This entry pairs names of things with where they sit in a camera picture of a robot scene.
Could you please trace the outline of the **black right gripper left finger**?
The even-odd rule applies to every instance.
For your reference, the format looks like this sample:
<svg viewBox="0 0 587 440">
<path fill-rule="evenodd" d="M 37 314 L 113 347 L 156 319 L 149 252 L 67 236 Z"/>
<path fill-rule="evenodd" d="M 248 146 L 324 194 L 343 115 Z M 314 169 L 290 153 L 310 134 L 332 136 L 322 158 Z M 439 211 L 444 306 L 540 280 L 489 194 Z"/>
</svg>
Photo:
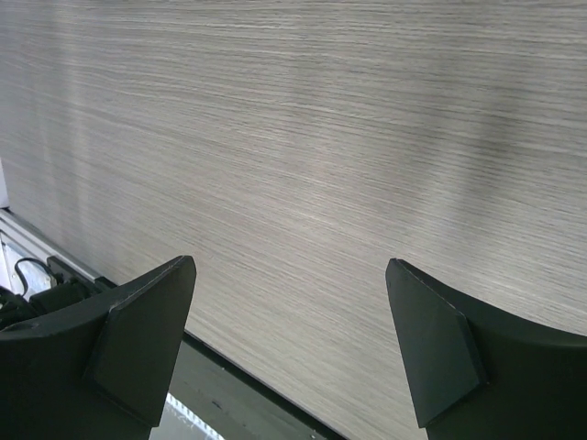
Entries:
<svg viewBox="0 0 587 440">
<path fill-rule="evenodd" d="M 161 422 L 194 294 L 179 256 L 94 295 L 1 292 L 1 436 L 146 439 Z"/>
</svg>

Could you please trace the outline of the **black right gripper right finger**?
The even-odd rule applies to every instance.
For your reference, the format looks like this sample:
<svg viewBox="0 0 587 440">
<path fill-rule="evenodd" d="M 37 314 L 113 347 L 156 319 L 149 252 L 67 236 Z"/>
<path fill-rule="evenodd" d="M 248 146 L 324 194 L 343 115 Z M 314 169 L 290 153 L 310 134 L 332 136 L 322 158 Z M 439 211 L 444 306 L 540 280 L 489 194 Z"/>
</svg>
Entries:
<svg viewBox="0 0 587 440">
<path fill-rule="evenodd" d="M 585 438 L 585 336 L 508 313 L 403 259 L 390 259 L 385 280 L 427 438 Z"/>
</svg>

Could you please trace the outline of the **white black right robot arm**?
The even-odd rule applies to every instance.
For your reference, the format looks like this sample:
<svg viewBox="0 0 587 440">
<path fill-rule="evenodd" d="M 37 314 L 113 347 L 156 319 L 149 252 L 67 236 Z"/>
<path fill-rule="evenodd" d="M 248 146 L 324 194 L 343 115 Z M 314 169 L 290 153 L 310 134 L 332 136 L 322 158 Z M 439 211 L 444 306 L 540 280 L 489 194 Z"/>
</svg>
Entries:
<svg viewBox="0 0 587 440">
<path fill-rule="evenodd" d="M 70 269 L 1 292 L 1 436 L 146 439 L 161 422 L 196 280 L 180 256 L 123 285 Z M 586 339 L 393 258 L 389 304 L 430 439 L 583 439 Z"/>
</svg>

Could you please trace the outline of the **aluminium frame rail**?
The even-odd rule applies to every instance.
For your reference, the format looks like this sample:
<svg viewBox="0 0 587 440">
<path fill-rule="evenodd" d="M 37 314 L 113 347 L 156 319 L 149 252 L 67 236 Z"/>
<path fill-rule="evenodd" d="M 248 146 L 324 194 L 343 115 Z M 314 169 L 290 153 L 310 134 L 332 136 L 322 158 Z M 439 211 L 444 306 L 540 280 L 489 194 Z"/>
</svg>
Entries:
<svg viewBox="0 0 587 440">
<path fill-rule="evenodd" d="M 71 254 L 47 239 L 36 227 L 8 209 L 1 210 L 1 283 L 22 293 L 24 278 L 27 294 L 41 292 L 57 280 L 77 278 L 99 288 L 114 287 L 106 277 L 90 269 Z"/>
</svg>

